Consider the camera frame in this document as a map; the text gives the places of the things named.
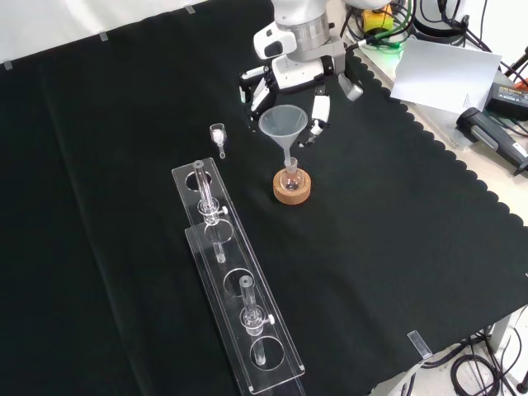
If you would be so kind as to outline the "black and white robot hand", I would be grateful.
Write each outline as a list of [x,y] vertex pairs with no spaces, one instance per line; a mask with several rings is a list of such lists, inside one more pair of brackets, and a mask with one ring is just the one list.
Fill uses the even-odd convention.
[[238,89],[250,126],[257,127],[261,115],[276,104],[279,95],[314,90],[310,121],[297,139],[301,148],[312,145],[328,126],[330,96],[326,82],[335,76],[331,57],[323,56],[309,62],[297,62],[282,55],[269,64],[239,75]]

